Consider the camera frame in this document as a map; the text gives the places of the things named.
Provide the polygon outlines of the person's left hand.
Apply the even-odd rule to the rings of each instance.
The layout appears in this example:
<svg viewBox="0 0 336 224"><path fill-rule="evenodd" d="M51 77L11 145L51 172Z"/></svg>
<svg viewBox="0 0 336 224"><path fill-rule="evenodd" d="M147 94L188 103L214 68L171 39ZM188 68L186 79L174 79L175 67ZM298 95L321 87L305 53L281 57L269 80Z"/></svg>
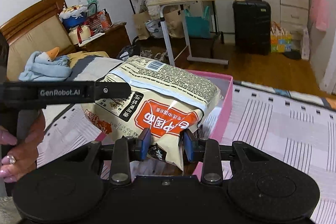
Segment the person's left hand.
<svg viewBox="0 0 336 224"><path fill-rule="evenodd" d="M39 156L38 145L45 136L45 116L42 110L31 125L28 135L23 141L18 141L6 128L1 126L1 145L12 145L7 155L1 160L1 178L6 183L17 182L25 174L36 168Z"/></svg>

